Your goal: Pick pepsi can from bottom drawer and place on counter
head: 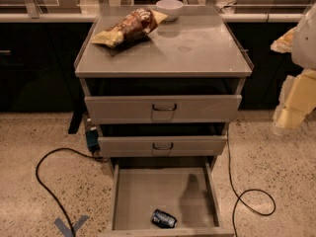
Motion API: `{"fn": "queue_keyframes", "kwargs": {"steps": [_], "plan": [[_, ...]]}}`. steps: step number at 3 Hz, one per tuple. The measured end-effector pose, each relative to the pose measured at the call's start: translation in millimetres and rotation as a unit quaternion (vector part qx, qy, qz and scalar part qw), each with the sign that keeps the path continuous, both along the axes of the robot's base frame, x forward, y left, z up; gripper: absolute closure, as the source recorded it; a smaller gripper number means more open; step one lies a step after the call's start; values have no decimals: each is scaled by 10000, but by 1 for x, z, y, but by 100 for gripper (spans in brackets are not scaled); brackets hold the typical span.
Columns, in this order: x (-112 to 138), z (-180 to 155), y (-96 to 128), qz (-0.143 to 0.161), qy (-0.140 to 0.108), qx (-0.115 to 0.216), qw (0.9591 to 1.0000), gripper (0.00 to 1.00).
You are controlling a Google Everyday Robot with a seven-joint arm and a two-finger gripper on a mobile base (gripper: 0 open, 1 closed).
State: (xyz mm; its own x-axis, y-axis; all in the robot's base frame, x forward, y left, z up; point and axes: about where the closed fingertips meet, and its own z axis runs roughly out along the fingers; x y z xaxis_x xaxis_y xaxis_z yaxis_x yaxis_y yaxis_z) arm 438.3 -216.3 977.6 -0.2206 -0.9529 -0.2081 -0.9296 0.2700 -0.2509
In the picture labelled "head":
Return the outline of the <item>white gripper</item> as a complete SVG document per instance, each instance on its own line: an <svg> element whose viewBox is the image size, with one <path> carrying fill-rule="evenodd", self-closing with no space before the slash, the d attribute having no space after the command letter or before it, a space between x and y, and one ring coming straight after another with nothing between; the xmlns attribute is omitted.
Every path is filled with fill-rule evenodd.
<svg viewBox="0 0 316 237"><path fill-rule="evenodd" d="M271 50L279 53L292 52L292 28L271 44ZM304 122L316 108L316 71L304 69L298 76L287 75L278 97L279 105L274 113L273 132L288 135Z"/></svg>

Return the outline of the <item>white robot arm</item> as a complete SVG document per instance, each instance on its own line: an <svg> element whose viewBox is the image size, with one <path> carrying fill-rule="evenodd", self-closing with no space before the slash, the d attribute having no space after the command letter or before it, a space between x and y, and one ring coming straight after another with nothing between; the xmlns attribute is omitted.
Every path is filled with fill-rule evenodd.
<svg viewBox="0 0 316 237"><path fill-rule="evenodd" d="M296 27L273 42L271 50L289 52L292 62L303 69L296 77L286 77L278 97L273 132L286 135L299 128L316 108L316 4Z"/></svg>

